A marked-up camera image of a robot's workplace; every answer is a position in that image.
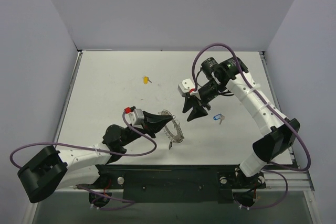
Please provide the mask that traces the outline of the metal disc keyring holder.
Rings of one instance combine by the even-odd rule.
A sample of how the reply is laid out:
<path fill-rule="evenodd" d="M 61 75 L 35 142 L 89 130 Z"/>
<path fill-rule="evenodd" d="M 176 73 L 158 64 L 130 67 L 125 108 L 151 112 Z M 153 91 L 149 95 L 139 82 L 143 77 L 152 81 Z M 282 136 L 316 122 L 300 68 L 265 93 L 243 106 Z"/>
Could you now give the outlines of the metal disc keyring holder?
<path fill-rule="evenodd" d="M 172 120 L 169 123 L 167 123 L 164 127 L 164 133 L 170 140 L 169 143 L 169 150 L 170 150 L 174 144 L 180 144 L 185 139 L 180 126 L 180 122 L 176 119 L 176 116 L 173 115 L 168 110 L 160 111 L 159 115 L 168 115 L 172 117 Z"/>

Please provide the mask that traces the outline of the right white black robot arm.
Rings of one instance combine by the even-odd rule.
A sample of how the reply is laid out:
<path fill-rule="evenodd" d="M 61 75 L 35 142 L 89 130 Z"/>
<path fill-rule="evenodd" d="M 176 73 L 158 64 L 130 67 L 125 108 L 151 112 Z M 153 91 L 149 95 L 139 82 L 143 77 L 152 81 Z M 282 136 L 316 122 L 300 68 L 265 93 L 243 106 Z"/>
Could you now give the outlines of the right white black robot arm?
<path fill-rule="evenodd" d="M 208 79 L 202 87 L 196 87 L 191 79 L 178 85 L 178 91 L 185 99 L 182 112 L 190 113 L 187 121 L 207 116 L 213 99 L 232 94 L 245 107 L 262 134 L 262 138 L 253 143 L 253 152 L 240 163 L 234 175 L 236 184 L 246 187 L 275 157 L 292 147 L 300 123 L 297 119 L 288 119 L 264 97 L 260 85 L 239 58 L 218 63 L 210 57 L 201 64 L 201 72 Z"/>

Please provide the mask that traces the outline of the blue tagged key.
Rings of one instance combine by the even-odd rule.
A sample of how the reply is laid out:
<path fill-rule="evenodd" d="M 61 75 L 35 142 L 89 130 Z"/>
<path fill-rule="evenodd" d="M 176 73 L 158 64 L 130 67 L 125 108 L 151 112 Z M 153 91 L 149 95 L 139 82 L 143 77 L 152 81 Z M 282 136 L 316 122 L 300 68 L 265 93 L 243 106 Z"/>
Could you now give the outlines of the blue tagged key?
<path fill-rule="evenodd" d="M 223 114 L 217 114 L 213 117 L 214 121 L 217 121 L 219 125 L 222 124 L 222 122 L 224 121 L 225 116 Z"/>

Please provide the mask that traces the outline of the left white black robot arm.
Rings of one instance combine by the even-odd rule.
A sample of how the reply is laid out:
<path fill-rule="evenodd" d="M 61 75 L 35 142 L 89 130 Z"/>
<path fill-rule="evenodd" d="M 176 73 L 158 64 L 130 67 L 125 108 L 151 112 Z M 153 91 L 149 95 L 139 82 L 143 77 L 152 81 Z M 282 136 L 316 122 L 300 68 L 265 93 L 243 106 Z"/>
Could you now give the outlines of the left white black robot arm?
<path fill-rule="evenodd" d="M 111 125 L 106 129 L 102 141 L 88 146 L 42 143 L 43 148 L 25 165 L 19 168 L 18 178 L 31 203 L 40 202 L 55 190 L 72 185 L 94 185 L 104 187 L 107 173 L 98 170 L 99 165 L 118 161 L 130 156 L 125 146 L 144 137 L 153 142 L 156 133 L 173 120 L 172 115 L 151 114 L 140 109 L 127 109 L 122 117 L 129 115 L 131 123 L 125 127 Z"/>

